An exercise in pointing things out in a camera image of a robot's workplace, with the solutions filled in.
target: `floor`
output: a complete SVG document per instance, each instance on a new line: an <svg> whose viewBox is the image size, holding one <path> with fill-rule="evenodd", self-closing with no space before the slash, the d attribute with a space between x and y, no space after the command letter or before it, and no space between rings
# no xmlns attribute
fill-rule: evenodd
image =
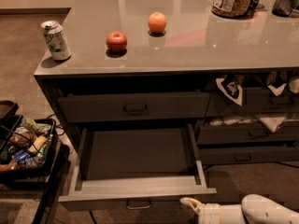
<svg viewBox="0 0 299 224"><path fill-rule="evenodd" d="M40 23L46 20L62 22L65 14L1 15L0 16L0 100L18 103L18 113L33 119L43 119L52 114L42 91L38 88L33 73L45 50ZM70 146L67 138L63 142ZM69 155L70 169L64 175L57 197L65 195L70 185L76 152ZM239 164L213 166L205 171L210 187L217 194L199 197L202 203L240 203L251 193L261 194L299 211L299 161L264 164ZM38 198L23 193L0 199L0 223L31 223ZM91 213L69 212L55 202L50 210L48 223L194 223L191 209L174 209L169 206L145 210L93 210Z"/></svg>

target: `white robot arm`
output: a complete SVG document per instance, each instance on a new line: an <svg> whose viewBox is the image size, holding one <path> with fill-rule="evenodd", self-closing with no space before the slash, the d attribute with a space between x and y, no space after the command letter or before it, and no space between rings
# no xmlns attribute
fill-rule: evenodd
<svg viewBox="0 0 299 224"><path fill-rule="evenodd" d="M180 201L198 215L198 224L299 224L299 213L256 194L236 205L202 204L192 198Z"/></svg>

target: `orange fruit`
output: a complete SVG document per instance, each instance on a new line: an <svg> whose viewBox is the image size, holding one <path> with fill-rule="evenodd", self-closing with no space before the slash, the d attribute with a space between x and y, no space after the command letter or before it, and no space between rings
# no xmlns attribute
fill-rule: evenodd
<svg viewBox="0 0 299 224"><path fill-rule="evenodd" d="M149 25L149 29L155 34L159 34L163 32L166 27L165 15L157 11L150 14L148 25Z"/></svg>

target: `countertop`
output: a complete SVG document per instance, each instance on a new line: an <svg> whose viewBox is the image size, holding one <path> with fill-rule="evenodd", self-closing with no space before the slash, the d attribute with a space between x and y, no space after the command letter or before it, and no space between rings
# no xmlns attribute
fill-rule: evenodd
<svg viewBox="0 0 299 224"><path fill-rule="evenodd" d="M299 66L299 18L272 14L275 0L251 17L225 19L212 0L77 0L63 23L72 56L55 62L49 52L36 76L76 76L288 69ZM148 17L167 18L165 34L151 36ZM107 55L111 31L127 35L127 52Z"/></svg>

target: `jar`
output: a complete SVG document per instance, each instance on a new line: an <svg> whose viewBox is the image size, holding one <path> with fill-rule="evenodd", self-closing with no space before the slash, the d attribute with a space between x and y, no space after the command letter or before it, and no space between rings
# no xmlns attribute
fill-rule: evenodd
<svg viewBox="0 0 299 224"><path fill-rule="evenodd" d="M246 14L250 0L213 0L212 12L226 18L236 18Z"/></svg>

